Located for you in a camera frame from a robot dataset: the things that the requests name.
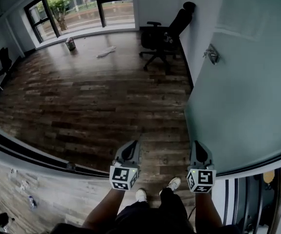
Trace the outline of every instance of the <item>chair headrest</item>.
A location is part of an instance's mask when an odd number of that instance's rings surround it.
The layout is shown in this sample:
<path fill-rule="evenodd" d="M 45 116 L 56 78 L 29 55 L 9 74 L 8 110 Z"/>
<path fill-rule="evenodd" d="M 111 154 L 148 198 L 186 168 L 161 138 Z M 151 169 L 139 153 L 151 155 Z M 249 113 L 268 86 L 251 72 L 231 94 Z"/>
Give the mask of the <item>chair headrest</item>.
<path fill-rule="evenodd" d="M 194 12 L 195 4 L 192 2 L 185 2 L 184 9 L 190 11 L 191 13 Z"/>

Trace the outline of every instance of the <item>shoe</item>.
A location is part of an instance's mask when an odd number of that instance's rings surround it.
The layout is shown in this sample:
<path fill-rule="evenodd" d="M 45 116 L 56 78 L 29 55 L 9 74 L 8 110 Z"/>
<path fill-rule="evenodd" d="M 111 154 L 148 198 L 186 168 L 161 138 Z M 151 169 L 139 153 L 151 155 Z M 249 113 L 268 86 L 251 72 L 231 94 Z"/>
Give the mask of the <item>shoe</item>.
<path fill-rule="evenodd" d="M 180 183 L 181 179 L 179 177 L 175 177 L 170 181 L 169 185 L 166 188 L 171 188 L 171 190 L 174 192 L 180 186 Z"/>
<path fill-rule="evenodd" d="M 144 190 L 139 189 L 136 192 L 136 200 L 137 202 L 146 202 L 147 201 L 147 194 Z"/>

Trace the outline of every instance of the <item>black window frame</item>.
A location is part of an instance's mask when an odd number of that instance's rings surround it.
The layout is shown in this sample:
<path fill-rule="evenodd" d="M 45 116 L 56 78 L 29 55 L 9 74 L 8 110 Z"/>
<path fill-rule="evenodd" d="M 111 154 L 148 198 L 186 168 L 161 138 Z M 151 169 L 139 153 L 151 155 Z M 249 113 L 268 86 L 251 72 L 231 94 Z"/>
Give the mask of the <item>black window frame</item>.
<path fill-rule="evenodd" d="M 47 17 L 44 18 L 44 19 L 41 19 L 41 20 L 38 21 L 38 22 L 34 22 L 34 20 L 33 20 L 33 18 L 32 18 L 32 15 L 31 15 L 29 9 L 30 9 L 32 6 L 34 6 L 34 5 L 36 5 L 37 3 L 39 3 L 40 1 L 43 3 L 44 10 L 45 10 L 45 13 L 46 13 Z M 103 28 L 106 26 L 106 20 L 105 20 L 105 16 L 104 16 L 102 4 L 103 4 L 103 3 L 107 3 L 107 2 L 113 2 L 113 1 L 124 1 L 124 0 L 96 0 L 96 2 L 97 2 L 97 7 L 98 7 L 98 11 L 99 11 L 99 16 L 100 16 L 101 25 L 102 25 Z M 60 33 L 59 33 L 58 28 L 57 28 L 57 26 L 56 26 L 56 24 L 55 24 L 53 15 L 52 15 L 52 13 L 50 12 L 50 8 L 49 8 L 49 6 L 48 6 L 47 0 L 33 0 L 31 3 L 29 3 L 27 6 L 24 7 L 24 11 L 25 11 L 25 13 L 26 13 L 26 15 L 27 15 L 27 17 L 28 17 L 28 20 L 29 20 L 29 22 L 30 22 L 30 25 L 31 25 L 31 27 L 32 27 L 32 29 L 33 29 L 33 31 L 34 31 L 34 33 L 35 33 L 35 35 L 36 35 L 36 37 L 37 37 L 39 43 L 42 43 L 44 40 L 43 40 L 42 36 L 40 35 L 40 33 L 39 33 L 38 29 L 37 29 L 37 26 L 38 26 L 39 24 L 41 24 L 41 23 L 44 23 L 44 22 L 48 21 L 48 20 L 49 20 L 50 23 L 51 23 L 51 26 L 52 26 L 52 28 L 53 28 L 53 30 L 54 30 L 54 33 L 55 33 L 56 37 L 57 37 L 57 38 L 60 37 Z"/>

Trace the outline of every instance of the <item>window pane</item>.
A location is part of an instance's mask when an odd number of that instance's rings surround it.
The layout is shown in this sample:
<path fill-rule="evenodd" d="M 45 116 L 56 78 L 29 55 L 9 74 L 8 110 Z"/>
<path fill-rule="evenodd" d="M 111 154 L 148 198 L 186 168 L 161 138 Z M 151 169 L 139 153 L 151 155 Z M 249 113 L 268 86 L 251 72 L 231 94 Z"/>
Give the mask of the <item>window pane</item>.
<path fill-rule="evenodd" d="M 106 25 L 135 23 L 132 0 L 102 4 Z"/>
<path fill-rule="evenodd" d="M 49 20 L 36 26 L 37 31 L 41 35 L 43 41 L 56 37 L 53 27 Z"/>
<path fill-rule="evenodd" d="M 43 2 L 40 1 L 37 4 L 33 5 L 29 9 L 33 23 L 40 21 L 41 19 L 47 18 L 46 12 L 44 10 Z"/>
<path fill-rule="evenodd" d="M 47 2 L 60 34 L 101 26 L 95 0 L 47 0 Z"/>

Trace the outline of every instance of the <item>door handle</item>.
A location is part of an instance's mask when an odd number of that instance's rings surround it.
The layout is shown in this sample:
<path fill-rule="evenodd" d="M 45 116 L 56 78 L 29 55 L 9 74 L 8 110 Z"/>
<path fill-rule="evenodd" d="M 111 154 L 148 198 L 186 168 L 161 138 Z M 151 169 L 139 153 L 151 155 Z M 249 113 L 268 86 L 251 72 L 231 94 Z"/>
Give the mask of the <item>door handle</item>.
<path fill-rule="evenodd" d="M 206 51 L 204 52 L 203 57 L 206 58 L 207 56 L 209 60 L 213 63 L 213 65 L 216 65 L 220 59 L 219 53 L 212 44 L 210 44 L 208 49 L 206 49 Z"/>

